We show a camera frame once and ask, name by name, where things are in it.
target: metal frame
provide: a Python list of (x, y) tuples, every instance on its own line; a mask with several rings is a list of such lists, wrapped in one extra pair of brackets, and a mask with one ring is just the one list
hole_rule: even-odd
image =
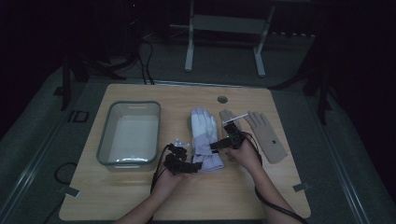
[(262, 63), (262, 48), (264, 46), (265, 38), (268, 35), (268, 30), (274, 16), (274, 12), (275, 7), (271, 7), (266, 20), (208, 16), (194, 14), (194, 0), (190, 0), (189, 45), (187, 47), (186, 65), (184, 67), (185, 71), (192, 71), (192, 60), (194, 54), (193, 35), (194, 30), (197, 29), (260, 35), (260, 42), (257, 47), (253, 48), (253, 54), (259, 77), (265, 77), (264, 65)]

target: wooden table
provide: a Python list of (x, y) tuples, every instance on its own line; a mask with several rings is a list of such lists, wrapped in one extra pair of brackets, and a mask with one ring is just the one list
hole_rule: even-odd
[[(226, 96), (228, 103), (219, 103), (219, 96)], [(301, 180), (268, 90), (111, 84), (99, 107), (70, 185), (80, 190), (80, 194), (76, 198), (66, 195), (60, 211), (61, 219), (115, 220), (149, 196), (154, 171), (109, 172), (97, 161), (96, 151), (112, 103), (152, 100), (162, 107), (159, 150), (175, 142), (176, 138), (191, 143), (187, 118), (197, 106), (216, 117), (218, 133), (221, 133), (219, 112), (222, 109), (231, 110), (236, 116), (248, 110), (263, 112), (289, 154), (283, 161), (270, 164), (261, 152), (263, 167), (296, 213), (302, 217), (310, 216), (304, 191), (295, 192), (292, 187), (300, 184)], [(244, 119), (239, 122), (243, 131), (252, 133)], [(223, 170), (190, 175), (155, 214), (154, 220), (263, 219), (264, 213), (254, 194), (250, 175), (236, 161), (229, 161), (222, 151), (220, 156), (225, 165)]]

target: plastic bin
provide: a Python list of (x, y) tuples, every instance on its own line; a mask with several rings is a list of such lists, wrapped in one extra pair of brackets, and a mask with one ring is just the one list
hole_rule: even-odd
[(156, 167), (161, 106), (154, 101), (111, 105), (96, 154), (110, 171), (149, 171)]

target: human arm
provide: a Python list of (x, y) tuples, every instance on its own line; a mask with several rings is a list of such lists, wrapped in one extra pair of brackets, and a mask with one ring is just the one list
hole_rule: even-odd
[(128, 212), (125, 216), (117, 220), (115, 223), (147, 223), (186, 176), (186, 174), (172, 175), (169, 170), (164, 170), (159, 176), (153, 191), (147, 197), (147, 199)]
[[(244, 140), (239, 149), (225, 148), (228, 155), (234, 157), (247, 169), (260, 195), (268, 202), (294, 212), (283, 196), (276, 189), (268, 174), (262, 168), (256, 151), (248, 140)], [(287, 216), (274, 208), (262, 203), (262, 209), (269, 223), (301, 223), (299, 220)]]

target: wire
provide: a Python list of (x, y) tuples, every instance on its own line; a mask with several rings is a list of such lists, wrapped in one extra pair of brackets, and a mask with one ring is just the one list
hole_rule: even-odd
[(157, 180), (160, 178), (160, 176), (163, 174), (163, 172), (165, 171), (165, 170), (167, 170), (168, 168), (166, 168), (165, 167), (165, 169), (163, 169), (161, 172), (160, 172), (160, 174), (157, 176)]
[(146, 64), (143, 63), (140, 53), (138, 53), (138, 56), (137, 56), (137, 58), (139, 59), (140, 65), (141, 65), (141, 69), (142, 69), (142, 78), (143, 78), (143, 81), (145, 82), (145, 84), (147, 85), (146, 76), (145, 76), (145, 72), (146, 72), (147, 76), (148, 76), (149, 83), (151, 85), (155, 85), (154, 80), (152, 79), (151, 74), (149, 72), (149, 62), (151, 60), (151, 56), (152, 56), (152, 52), (154, 51), (154, 47), (152, 47), (152, 45), (148, 41), (143, 40), (143, 39), (142, 39), (142, 43), (147, 44), (150, 47), (150, 53), (148, 55)]
[(270, 202), (268, 202), (267, 200), (265, 200), (265, 199), (260, 195), (259, 191), (258, 191), (256, 188), (254, 188), (254, 191), (256, 192), (256, 196), (259, 198), (259, 200), (262, 201), (262, 203), (264, 203), (265, 205), (267, 205), (267, 206), (269, 206), (269, 207), (275, 209), (275, 210), (278, 211), (278, 212), (281, 212), (281, 213), (283, 213), (283, 214), (285, 214), (285, 215), (288, 215), (288, 216), (290, 216), (290, 217), (293, 217), (293, 218), (299, 220), (299, 221), (300, 221), (301, 223), (303, 223), (303, 224), (308, 224), (308, 222), (307, 222), (305, 219), (303, 219), (302, 217), (300, 217), (299, 215), (297, 215), (297, 214), (295, 214), (295, 213), (293, 213), (293, 212), (291, 212), (291, 211), (289, 211), (289, 210), (287, 210), (287, 209), (285, 209), (285, 208), (283, 208), (283, 207), (280, 207), (280, 206), (278, 206), (278, 205), (276, 205), (276, 204), (270, 203)]
[[(58, 183), (61, 183), (61, 184), (63, 184), (63, 185), (69, 185), (69, 184), (70, 184), (70, 181), (63, 181), (63, 180), (61, 180), (61, 178), (59, 177), (59, 172), (61, 171), (62, 168), (64, 168), (64, 167), (67, 166), (67, 165), (73, 165), (73, 166), (77, 167), (77, 164), (76, 164), (75, 162), (69, 161), (69, 162), (65, 162), (65, 163), (63, 163), (62, 165), (60, 165), (58, 168), (56, 168), (55, 172), (53, 173), (53, 176), (54, 176), (55, 180), (56, 180)], [(61, 207), (61, 205), (62, 205), (63, 202), (64, 202), (64, 197), (61, 199), (60, 202), (58, 202), (58, 203), (56, 204), (56, 206), (52, 209), (52, 211), (50, 211), (50, 213), (47, 215), (46, 219), (44, 220), (43, 224), (46, 224), (46, 223), (48, 223), (48, 222), (50, 221), (50, 218), (51, 218), (51, 217), (53, 216), (53, 214)]]
[(168, 146), (163, 148), (163, 151), (161, 152), (161, 156), (160, 159), (158, 160), (158, 164), (157, 164), (157, 169), (155, 169), (155, 173), (154, 176), (152, 177), (152, 182), (151, 182), (151, 189), (150, 189), (150, 193), (152, 192), (152, 190), (155, 187), (155, 184), (157, 183), (158, 178), (160, 178), (160, 175), (166, 170), (162, 170), (161, 173), (158, 175), (158, 171), (160, 170), (160, 166), (161, 166), (161, 162), (163, 161), (163, 154), (165, 153), (165, 150), (168, 149)]
[(256, 150), (256, 151), (259, 151), (257, 148), (257, 142), (256, 142), (256, 140), (253, 138), (253, 134), (251, 134), (251, 133), (246, 133), (246, 132), (242, 132), (242, 131), (240, 131), (241, 132), (241, 134), (243, 134), (244, 136), (246, 136), (246, 135), (249, 135), (250, 136), (250, 139), (248, 139), (247, 138), (247, 140), (249, 141), (249, 143), (253, 146), (253, 148)]

